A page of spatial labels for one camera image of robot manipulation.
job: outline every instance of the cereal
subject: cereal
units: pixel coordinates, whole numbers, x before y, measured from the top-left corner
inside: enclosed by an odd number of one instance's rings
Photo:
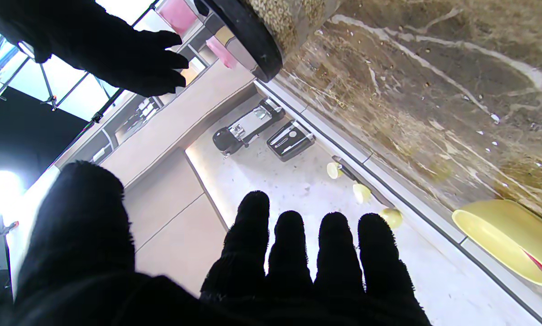
[[[292,54],[333,14],[340,0],[243,0],[263,20],[283,58]]]

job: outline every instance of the cereal dispenser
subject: cereal dispenser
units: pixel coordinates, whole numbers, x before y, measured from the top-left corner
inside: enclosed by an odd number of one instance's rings
[[[260,80],[268,82],[283,62],[338,8],[341,0],[196,0],[232,31],[229,51]]]

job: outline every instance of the pink container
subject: pink container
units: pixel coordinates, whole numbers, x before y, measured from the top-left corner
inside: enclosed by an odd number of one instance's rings
[[[219,41],[217,37],[213,36],[210,39],[207,39],[207,46],[209,49],[211,49],[215,56],[219,57],[219,60],[221,60],[227,68],[235,68],[237,65],[237,60],[233,54],[231,54],[229,50],[227,50],[225,46],[221,44],[221,41]]]
[[[158,13],[180,36],[198,19],[184,0],[168,0],[159,8]]]

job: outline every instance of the black lid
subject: black lid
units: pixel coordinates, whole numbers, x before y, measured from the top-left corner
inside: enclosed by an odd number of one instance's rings
[[[253,74],[263,82],[281,70],[283,59],[277,43],[255,11],[242,0],[202,0],[229,27],[258,64]]]

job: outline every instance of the gloved hand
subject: gloved hand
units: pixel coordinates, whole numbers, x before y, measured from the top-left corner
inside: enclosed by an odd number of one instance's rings
[[[321,221],[315,282],[307,266],[304,223],[294,211],[279,216],[265,275],[268,225],[267,195],[247,194],[221,258],[203,283],[201,300],[270,324],[294,312],[302,320],[323,318],[327,324],[430,324],[414,297],[393,233],[379,215],[365,214],[358,224],[365,290],[352,233],[341,213],[329,213]],[[262,301],[265,308],[258,309]]]
[[[145,97],[174,93],[186,80],[182,55],[165,50],[182,43],[168,31],[136,31],[93,0],[0,0],[0,33],[33,46],[35,61],[52,54],[115,87]]]

